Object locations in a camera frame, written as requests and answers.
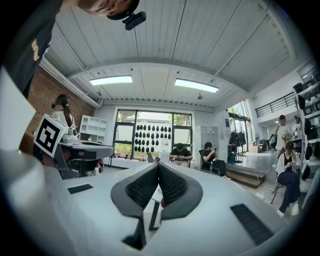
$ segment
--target ceiling pipe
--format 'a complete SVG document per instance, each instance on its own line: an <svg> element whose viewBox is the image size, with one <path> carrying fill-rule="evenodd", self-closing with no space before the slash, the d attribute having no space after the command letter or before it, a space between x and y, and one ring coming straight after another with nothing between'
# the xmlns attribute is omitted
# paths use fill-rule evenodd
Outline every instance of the ceiling pipe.
<svg viewBox="0 0 320 256"><path fill-rule="evenodd" d="M68 78L66 78L46 57L43 57L42 61L40 62L40 66L45 71L47 71L53 78L55 78L58 82L67 87L75 95L79 96L85 102L87 102L95 108L101 107L102 102L104 101L103 98L100 98L98 103L95 102L92 98L90 98L82 90L80 90L75 84L73 84Z"/></svg>
<svg viewBox="0 0 320 256"><path fill-rule="evenodd" d="M234 53L229 57L229 59L225 62L224 65L222 65L217 72L214 74L214 76L216 77L222 70L224 70L226 68L226 66L234 59L234 57L238 54L238 52L240 52L240 50L245 46L245 44L249 41L249 39L254 35L254 33L257 31L257 29L261 26L261 24L267 19L267 12L269 11L269 7L266 7L265 10L263 11L261 18L259 20L259 22L256 24L256 26L253 28L253 30L249 33L248 36L245 37L244 41L242 42L242 44L240 44L240 46L238 47L238 49L236 49L234 51Z"/></svg>

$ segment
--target stair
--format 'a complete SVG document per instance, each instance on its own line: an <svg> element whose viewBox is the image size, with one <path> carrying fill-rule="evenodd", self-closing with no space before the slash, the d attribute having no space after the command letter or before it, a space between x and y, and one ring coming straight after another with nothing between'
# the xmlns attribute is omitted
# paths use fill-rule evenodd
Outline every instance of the stair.
<svg viewBox="0 0 320 256"><path fill-rule="evenodd" d="M227 166L226 175L232 181L245 185L247 187L257 189L266 180L264 173L252 172Z"/></svg>

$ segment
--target seated person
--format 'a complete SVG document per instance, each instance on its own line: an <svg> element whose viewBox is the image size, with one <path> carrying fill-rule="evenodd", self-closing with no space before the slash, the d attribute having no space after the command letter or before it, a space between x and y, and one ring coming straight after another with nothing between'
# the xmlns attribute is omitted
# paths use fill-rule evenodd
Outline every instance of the seated person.
<svg viewBox="0 0 320 256"><path fill-rule="evenodd" d="M222 178L231 180L229 177L226 176L227 168L226 168L225 161L218 160L218 156L217 156L216 150L212 149L211 142L206 142L204 144L204 150L201 152L201 157L203 158L204 161L211 162L213 167L218 168L220 170L220 174L219 175ZM204 168L210 169L210 164L208 164L206 162L202 163L202 166Z"/></svg>
<svg viewBox="0 0 320 256"><path fill-rule="evenodd" d="M189 150L187 150L182 143L178 143L176 148L172 150L170 154L173 165L189 167L189 160L192 160L192 155Z"/></svg>
<svg viewBox="0 0 320 256"><path fill-rule="evenodd" d="M294 143L293 141L289 141L285 145L285 152L280 155L276 167L276 172L278 173L277 182L280 185L286 186L282 204L279 210L276 211L280 217L285 215L289 204L293 204L291 209L293 216L299 213L300 178L292 170L293 162L295 162L296 166L300 165L300 159L294 152Z"/></svg>

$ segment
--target brick wall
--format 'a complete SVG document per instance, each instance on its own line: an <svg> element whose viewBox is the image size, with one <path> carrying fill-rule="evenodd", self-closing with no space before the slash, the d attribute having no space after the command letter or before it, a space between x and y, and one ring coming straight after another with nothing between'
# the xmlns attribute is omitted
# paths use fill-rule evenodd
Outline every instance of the brick wall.
<svg viewBox="0 0 320 256"><path fill-rule="evenodd" d="M28 132L32 133L32 131L37 129L44 114L51 115L55 111L51 108L51 105L60 94L65 94L69 98L71 113L78 131L82 115L94 116L95 108L93 106L84 102L44 69L40 68L34 75L28 97L28 101L36 110L27 128Z"/></svg>

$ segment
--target red object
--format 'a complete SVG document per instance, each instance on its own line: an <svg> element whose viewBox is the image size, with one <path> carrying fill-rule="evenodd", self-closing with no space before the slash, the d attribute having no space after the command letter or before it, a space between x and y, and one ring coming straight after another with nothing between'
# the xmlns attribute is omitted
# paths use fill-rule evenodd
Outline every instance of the red object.
<svg viewBox="0 0 320 256"><path fill-rule="evenodd" d="M165 208L165 201L164 201L164 199L163 199L163 198L161 199L160 204L161 204L162 208Z"/></svg>

